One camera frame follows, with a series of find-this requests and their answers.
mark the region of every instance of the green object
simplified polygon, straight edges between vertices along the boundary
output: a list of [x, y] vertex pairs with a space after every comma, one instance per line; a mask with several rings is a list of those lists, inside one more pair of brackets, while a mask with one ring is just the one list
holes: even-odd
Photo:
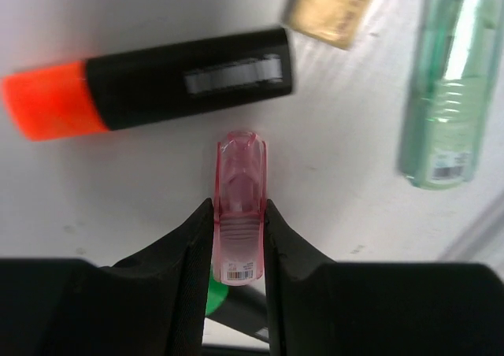
[[413, 185], [473, 178], [502, 50], [502, 0], [427, 0], [401, 169]]
[[216, 282], [212, 273], [210, 273], [210, 282], [208, 284], [208, 297], [206, 298], [205, 317], [213, 313], [228, 296], [229, 287]]

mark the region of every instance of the label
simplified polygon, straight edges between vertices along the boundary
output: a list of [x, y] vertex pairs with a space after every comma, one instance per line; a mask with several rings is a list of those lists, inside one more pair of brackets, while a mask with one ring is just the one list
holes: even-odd
[[296, 0], [290, 25], [307, 35], [346, 49], [371, 0]]
[[253, 261], [225, 263], [224, 276], [227, 281], [253, 280], [256, 277], [255, 263]]
[[437, 150], [431, 158], [430, 181], [434, 184], [452, 184], [463, 180], [470, 156], [469, 152]]
[[266, 54], [262, 59], [247, 58], [194, 69], [184, 73], [189, 95], [207, 95], [254, 86], [260, 82], [281, 83], [282, 63], [278, 54]]

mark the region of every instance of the highlighter label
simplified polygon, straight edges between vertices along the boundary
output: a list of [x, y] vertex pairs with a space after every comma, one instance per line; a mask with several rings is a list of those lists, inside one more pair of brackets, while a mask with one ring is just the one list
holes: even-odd
[[190, 95], [207, 95], [255, 87], [261, 82], [282, 83], [282, 63], [278, 54], [247, 58], [223, 65], [193, 69], [184, 73]]

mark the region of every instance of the gold object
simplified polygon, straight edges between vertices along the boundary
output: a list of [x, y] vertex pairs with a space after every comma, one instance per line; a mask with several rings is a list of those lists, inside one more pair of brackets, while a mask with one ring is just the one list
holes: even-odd
[[296, 0], [289, 25], [341, 49], [354, 41], [371, 0]]

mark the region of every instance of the black plastic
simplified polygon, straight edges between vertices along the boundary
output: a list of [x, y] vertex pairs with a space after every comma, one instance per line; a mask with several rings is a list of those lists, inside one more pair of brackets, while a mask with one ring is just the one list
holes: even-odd
[[97, 57], [87, 61], [86, 77], [111, 130], [292, 92], [282, 28]]
[[271, 201], [266, 213], [272, 356], [504, 354], [504, 287], [488, 267], [335, 263]]
[[114, 267], [2, 260], [0, 355], [200, 354], [212, 239], [208, 199]]
[[[114, 267], [0, 261], [0, 355], [266, 354], [202, 349], [212, 240], [208, 199]], [[270, 201], [265, 278], [271, 356], [504, 354], [504, 287], [482, 265], [335, 263]]]

